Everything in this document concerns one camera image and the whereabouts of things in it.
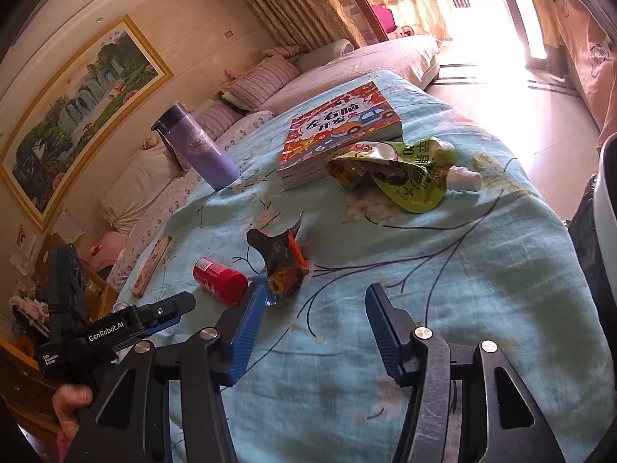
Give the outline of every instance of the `finger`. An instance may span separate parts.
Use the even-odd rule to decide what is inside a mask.
[[[51,401],[62,431],[70,443],[79,429],[75,410],[92,402],[92,391],[86,385],[62,385]]]

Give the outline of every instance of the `red plastic bottle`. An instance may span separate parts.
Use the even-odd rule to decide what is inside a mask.
[[[239,305],[249,287],[242,273],[207,257],[195,263],[193,278],[220,302],[230,306]]]

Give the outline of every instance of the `framed painting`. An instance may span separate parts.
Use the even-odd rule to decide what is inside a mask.
[[[47,82],[0,155],[0,173],[44,230],[103,143],[173,73],[124,16]]]

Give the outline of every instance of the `green juice pouch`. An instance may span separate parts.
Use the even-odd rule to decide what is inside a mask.
[[[326,169],[348,188],[366,173],[400,207],[414,213],[433,210],[447,189],[479,191],[480,174],[455,167],[454,146],[437,137],[414,144],[358,142],[326,162]]]

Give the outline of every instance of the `black bottle lid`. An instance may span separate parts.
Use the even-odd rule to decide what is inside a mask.
[[[189,112],[179,102],[175,103],[165,113],[163,113],[156,123],[150,128],[151,131],[159,131],[161,134],[167,134],[174,126],[182,120]]]

